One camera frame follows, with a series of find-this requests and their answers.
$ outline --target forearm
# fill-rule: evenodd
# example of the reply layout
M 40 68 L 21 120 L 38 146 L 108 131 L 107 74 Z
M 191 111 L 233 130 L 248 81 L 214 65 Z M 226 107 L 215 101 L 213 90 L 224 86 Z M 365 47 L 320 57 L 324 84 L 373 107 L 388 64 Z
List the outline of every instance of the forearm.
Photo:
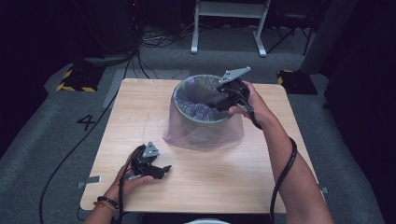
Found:
M 290 159 L 292 144 L 268 107 L 262 109 L 258 117 L 267 142 L 274 179 L 277 181 Z M 297 153 L 279 193 L 288 211 L 289 223 L 332 223 L 317 181 L 300 153 Z
M 104 194 L 108 199 L 119 202 L 119 191 L 117 186 L 111 186 Z M 84 224 L 110 224 L 114 211 L 104 206 L 95 206 L 90 215 L 84 220 Z

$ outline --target dark background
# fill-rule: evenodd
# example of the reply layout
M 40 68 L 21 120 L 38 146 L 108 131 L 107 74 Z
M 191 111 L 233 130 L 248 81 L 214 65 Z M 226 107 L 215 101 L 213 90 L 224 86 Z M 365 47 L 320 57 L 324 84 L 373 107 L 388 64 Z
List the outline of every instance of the dark background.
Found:
M 112 17 L 114 11 L 104 10 L 111 1 L 94 2 L 78 1 L 78 5 L 83 12 L 92 13 L 88 20 L 102 44 L 117 51 L 133 48 L 131 24 L 122 23 L 127 28 L 117 29 L 119 35 L 106 31 L 114 27 L 112 22 L 118 24 L 125 18 Z M 153 23 L 177 33 L 178 23 L 192 22 L 194 1 L 145 2 L 138 6 L 141 14 L 135 14 L 138 25 Z M 118 7 L 123 3 L 116 2 Z M 392 72 L 396 48 L 391 31 L 396 27 L 395 9 L 390 1 L 360 0 L 321 71 L 330 80 L 325 92 L 329 108 L 371 182 L 387 223 L 396 222 L 391 211 L 396 200 L 391 185 L 396 159 L 396 80 Z M 47 97 L 44 83 L 52 74 L 78 55 L 100 58 L 109 52 L 93 37 L 73 1 L 6 1 L 0 10 L 1 156 Z M 76 41 L 66 43 L 66 39 Z M 77 51 L 70 52 L 73 44 Z

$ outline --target hand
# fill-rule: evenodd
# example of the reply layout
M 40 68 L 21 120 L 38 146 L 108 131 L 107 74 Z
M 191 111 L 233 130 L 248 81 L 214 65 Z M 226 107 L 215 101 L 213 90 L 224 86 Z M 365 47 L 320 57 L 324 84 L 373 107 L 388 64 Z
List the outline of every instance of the hand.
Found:
M 122 166 L 120 168 L 119 172 L 117 173 L 116 179 L 114 180 L 113 184 L 111 184 L 110 188 L 107 190 L 107 192 L 104 195 L 107 198 L 110 198 L 117 203 L 119 202 L 120 178 L 122 177 L 124 167 L 125 166 Z M 148 182 L 150 182 L 153 179 L 154 179 L 154 177 L 152 177 L 151 175 L 145 175 L 145 176 L 141 176 L 136 179 L 133 179 L 133 180 L 124 180 L 122 193 L 123 193 L 123 195 L 131 194 L 135 188 L 137 188 L 141 185 L 147 184 Z
M 253 85 L 250 82 L 243 81 L 245 85 L 247 86 L 248 90 L 250 91 L 250 95 L 248 97 L 248 103 L 254 108 L 254 114 L 256 120 L 260 123 L 265 119 L 265 114 L 270 112 L 268 109 L 267 104 L 264 102 L 262 97 L 259 95 L 259 93 L 256 91 L 256 89 L 253 87 Z M 242 114 L 245 118 L 250 119 L 250 115 L 248 112 L 245 112 L 242 108 L 239 106 L 235 105 L 230 107 L 228 110 L 230 114 Z

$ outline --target table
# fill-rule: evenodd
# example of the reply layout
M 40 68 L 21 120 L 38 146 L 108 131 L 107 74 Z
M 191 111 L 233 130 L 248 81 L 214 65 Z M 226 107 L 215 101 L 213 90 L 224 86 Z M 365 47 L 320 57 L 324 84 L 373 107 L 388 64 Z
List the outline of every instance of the table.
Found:
M 268 8 L 271 0 L 263 0 L 262 4 L 243 4 L 227 2 L 206 2 L 205 0 L 196 0 L 194 11 L 194 33 L 192 35 L 191 53 L 198 52 L 199 36 L 199 17 L 200 16 L 217 16 L 217 17 L 236 17 L 236 18 L 254 18 L 260 19 L 257 31 L 253 31 L 253 37 L 256 41 L 257 48 L 262 57 L 266 57 L 264 45 L 262 44 L 262 27 L 267 17 Z
M 124 79 L 113 106 L 90 176 L 102 182 L 86 186 L 81 208 L 103 195 L 128 155 L 152 141 L 161 151 L 153 163 L 172 169 L 162 180 L 138 188 L 124 200 L 125 211 L 193 213 L 269 213 L 274 179 L 262 131 L 243 119 L 245 137 L 207 151 L 174 147 L 164 142 L 163 129 L 177 80 Z M 304 140 L 280 85 L 254 84 L 312 168 Z M 275 212 L 285 213 L 278 196 Z

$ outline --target trash bag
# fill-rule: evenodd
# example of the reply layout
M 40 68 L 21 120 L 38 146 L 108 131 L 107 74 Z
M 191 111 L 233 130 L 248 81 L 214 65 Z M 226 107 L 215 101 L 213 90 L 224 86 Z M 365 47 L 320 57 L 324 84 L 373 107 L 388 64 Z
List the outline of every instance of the trash bag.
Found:
M 205 104 L 218 93 L 220 77 L 198 75 L 181 81 L 172 94 L 163 139 L 190 149 L 217 147 L 244 136 L 241 115 L 219 112 Z

